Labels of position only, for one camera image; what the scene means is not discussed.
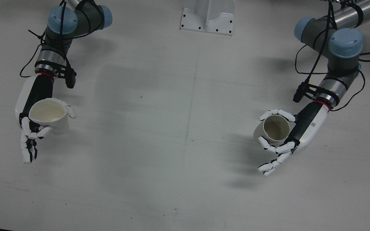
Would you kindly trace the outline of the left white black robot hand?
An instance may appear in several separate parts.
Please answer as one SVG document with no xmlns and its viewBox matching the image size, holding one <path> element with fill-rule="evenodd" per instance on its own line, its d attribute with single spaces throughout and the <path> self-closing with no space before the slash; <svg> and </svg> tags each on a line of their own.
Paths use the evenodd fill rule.
<svg viewBox="0 0 370 231">
<path fill-rule="evenodd" d="M 327 105 L 313 101 L 296 115 L 281 109 L 262 114 L 259 117 L 261 123 L 253 136 L 264 150 L 277 157 L 260 165 L 258 171 L 268 176 L 292 154 L 301 153 L 307 148 L 322 127 L 328 112 Z"/>
</svg>

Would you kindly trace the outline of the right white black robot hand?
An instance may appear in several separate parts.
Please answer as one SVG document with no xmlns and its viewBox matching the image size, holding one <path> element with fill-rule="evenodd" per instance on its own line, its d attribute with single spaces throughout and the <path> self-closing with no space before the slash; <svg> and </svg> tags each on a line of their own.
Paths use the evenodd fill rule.
<svg viewBox="0 0 370 231">
<path fill-rule="evenodd" d="M 53 78 L 45 73 L 28 77 L 22 86 L 14 112 L 22 134 L 20 145 L 25 164 L 37 158 L 37 140 L 49 133 L 63 135 L 69 129 L 68 118 L 76 114 L 70 104 L 54 98 Z"/>
</svg>

